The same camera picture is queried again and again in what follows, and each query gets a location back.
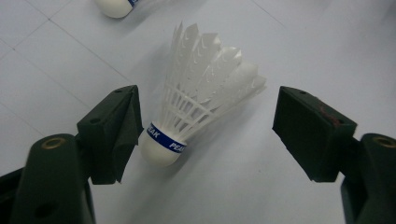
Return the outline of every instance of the white shuttlecock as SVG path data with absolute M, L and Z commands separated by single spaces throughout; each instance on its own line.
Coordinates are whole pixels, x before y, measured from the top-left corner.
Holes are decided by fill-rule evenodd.
M 264 89 L 258 66 L 240 49 L 220 46 L 217 34 L 199 35 L 196 24 L 175 30 L 160 117 L 142 134 L 150 163 L 167 166 L 207 124 Z

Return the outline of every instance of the red mark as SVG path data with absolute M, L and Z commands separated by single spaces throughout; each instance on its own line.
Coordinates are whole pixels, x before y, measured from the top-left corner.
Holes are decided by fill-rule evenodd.
M 320 114 L 326 118 L 329 119 L 332 122 L 332 125 L 334 125 L 334 127 L 338 128 L 341 125 L 341 122 L 338 118 L 336 118 L 335 116 L 328 114 L 325 109 L 324 109 L 324 105 L 320 105 L 319 106 L 319 111 Z

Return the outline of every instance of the blurred shuttlecock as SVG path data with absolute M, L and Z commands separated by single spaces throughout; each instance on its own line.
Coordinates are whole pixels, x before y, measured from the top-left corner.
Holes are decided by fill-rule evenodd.
M 111 18 L 128 15 L 138 0 L 94 0 L 102 12 Z
M 264 89 L 258 66 L 242 61 L 240 49 L 221 47 L 217 34 L 199 35 L 196 24 L 174 32 L 160 117 L 142 134 L 150 163 L 175 162 L 186 141 Z

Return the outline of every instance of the clamp jaw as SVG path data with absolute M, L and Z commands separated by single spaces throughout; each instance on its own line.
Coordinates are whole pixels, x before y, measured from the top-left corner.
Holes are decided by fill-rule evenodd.
M 35 142 L 26 166 L 0 178 L 1 223 L 95 223 L 88 178 L 121 181 L 142 133 L 138 88 L 111 92 L 78 123 L 78 134 Z
M 357 123 L 294 88 L 281 87 L 273 130 L 311 180 L 341 187 L 346 224 L 396 223 L 396 140 L 367 133 Z

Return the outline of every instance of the white surface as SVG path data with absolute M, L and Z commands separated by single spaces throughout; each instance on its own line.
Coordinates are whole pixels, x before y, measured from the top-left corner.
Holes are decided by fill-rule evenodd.
M 193 138 L 169 168 L 148 165 L 137 147 L 122 184 L 92 187 L 99 224 L 343 223 L 342 177 L 310 182 L 271 130 L 281 85 L 358 122 L 357 138 L 396 137 L 394 0 L 141 0 L 122 20 L 93 0 L 48 12 L 36 4 L 46 1 L 29 2 L 0 1 L 1 175 L 41 136 L 76 133 L 117 87 L 138 85 L 147 127 L 181 21 L 219 33 L 268 77 L 261 95 Z

